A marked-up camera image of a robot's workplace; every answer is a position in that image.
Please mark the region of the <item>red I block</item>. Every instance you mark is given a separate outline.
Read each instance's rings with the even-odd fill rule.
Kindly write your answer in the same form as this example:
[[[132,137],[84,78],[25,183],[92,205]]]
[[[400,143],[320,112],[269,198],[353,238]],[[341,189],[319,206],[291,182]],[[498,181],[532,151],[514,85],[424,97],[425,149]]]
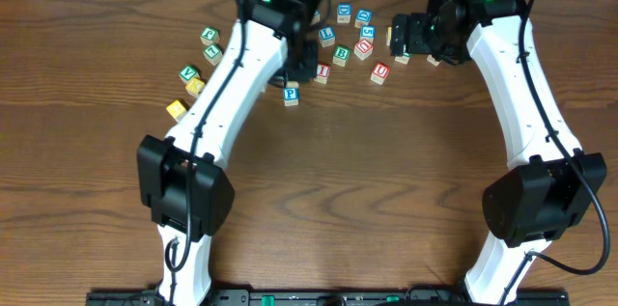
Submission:
[[[317,83],[326,84],[328,81],[330,72],[331,72],[330,65],[318,63],[314,81]]]

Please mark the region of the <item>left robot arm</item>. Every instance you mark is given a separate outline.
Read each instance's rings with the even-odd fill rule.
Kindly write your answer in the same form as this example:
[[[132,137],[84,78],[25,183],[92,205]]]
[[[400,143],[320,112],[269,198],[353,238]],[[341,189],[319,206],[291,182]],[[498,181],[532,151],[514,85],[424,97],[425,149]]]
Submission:
[[[211,239],[235,190],[229,155],[268,81],[303,55],[321,0],[239,0],[239,16],[220,63],[191,108],[162,139],[137,150],[142,204],[163,244],[159,305],[199,305],[211,288]]]

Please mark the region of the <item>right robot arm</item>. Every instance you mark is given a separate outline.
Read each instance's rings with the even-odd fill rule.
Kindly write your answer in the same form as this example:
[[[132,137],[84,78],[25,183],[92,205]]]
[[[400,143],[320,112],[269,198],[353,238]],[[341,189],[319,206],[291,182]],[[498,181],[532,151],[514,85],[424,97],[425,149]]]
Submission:
[[[526,272],[587,210],[608,222],[598,198],[607,169],[587,153],[554,100],[533,39],[535,0],[428,0],[397,14],[390,50],[459,66],[473,62],[490,92],[507,152],[507,173],[482,198],[489,233],[466,273],[459,304],[515,305]]]

